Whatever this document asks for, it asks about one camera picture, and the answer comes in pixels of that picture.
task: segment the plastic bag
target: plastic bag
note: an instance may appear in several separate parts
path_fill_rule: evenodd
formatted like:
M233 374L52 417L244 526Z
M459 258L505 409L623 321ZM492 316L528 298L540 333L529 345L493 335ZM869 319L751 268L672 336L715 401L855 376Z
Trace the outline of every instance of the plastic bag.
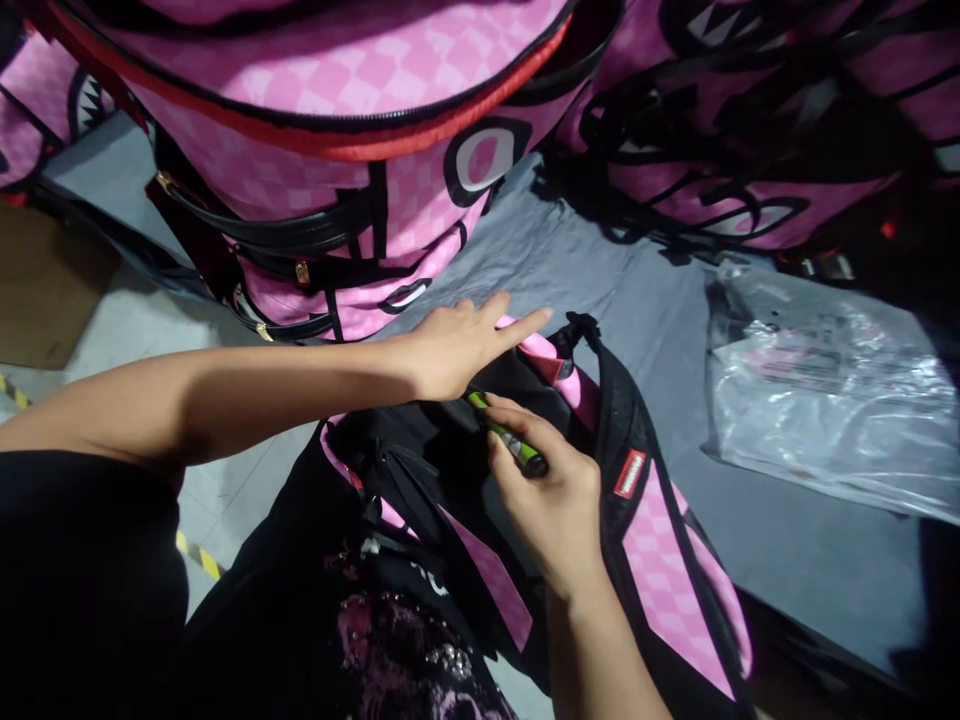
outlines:
M724 262L708 393L725 462L960 525L960 343L879 300Z

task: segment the hand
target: hand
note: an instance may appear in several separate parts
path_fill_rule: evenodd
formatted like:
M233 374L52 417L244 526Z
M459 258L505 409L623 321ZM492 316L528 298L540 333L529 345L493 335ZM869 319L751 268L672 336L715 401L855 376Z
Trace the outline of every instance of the hand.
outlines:
M546 476L528 480L500 438L488 433L490 468L517 532L561 600L608 582L600 551L600 468L553 425L512 400L486 394L490 419L516 430L546 458Z
M418 400L460 397L478 372L546 325L553 314L541 308L497 330L509 304L507 292L494 294L479 310L463 299L452 308L434 310L413 332L385 341L402 346Z

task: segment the duffel bag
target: duffel bag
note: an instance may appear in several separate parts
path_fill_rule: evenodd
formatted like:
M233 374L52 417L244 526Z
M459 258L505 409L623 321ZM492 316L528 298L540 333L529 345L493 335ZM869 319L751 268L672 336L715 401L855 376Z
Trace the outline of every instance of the duffel bag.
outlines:
M51 0L47 27L135 96L154 139L149 194L216 298L264 338L297 341L365 338L429 287L622 10L202 5Z
M568 193L633 238L776 251L898 178L949 181L957 10L631 0L558 133Z

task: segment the backpack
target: backpack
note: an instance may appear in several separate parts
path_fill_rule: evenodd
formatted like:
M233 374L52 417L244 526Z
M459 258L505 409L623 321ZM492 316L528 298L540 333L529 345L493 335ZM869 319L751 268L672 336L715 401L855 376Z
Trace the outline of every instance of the backpack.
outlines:
M0 5L0 197L29 199L46 161L102 123L113 100L57 42Z
M496 360L471 389L516 400L597 461L604 561L673 717L752 718L752 651L733 584L670 480L626 368L592 318L568 318L549 339L535 335ZM573 363L582 338L599 358L599 385ZM484 654L500 653L549 694L542 578L466 400L331 418L319 442L361 494L380 552L442 577Z
M711 259L778 251L898 178L956 178L950 0L631 0L558 139L582 212Z
M267 340L353 341L463 247L622 0L28 4L135 97L215 298Z

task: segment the green marker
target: green marker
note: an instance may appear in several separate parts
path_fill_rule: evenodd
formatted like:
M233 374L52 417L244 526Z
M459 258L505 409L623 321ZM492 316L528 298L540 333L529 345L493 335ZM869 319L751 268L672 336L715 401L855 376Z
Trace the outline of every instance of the green marker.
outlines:
M500 436L503 444L507 446L510 454L513 455L513 459L517 461L520 472L523 473L525 478L539 478L547 474L550 468L547 466L546 458L540 454L539 450L527 445L518 434L505 428L503 425L498 425L490 419L489 415L483 412L483 410L486 410L490 406L487 405L480 393L476 392L467 395L467 402L480 411L478 414L483 418L484 424Z

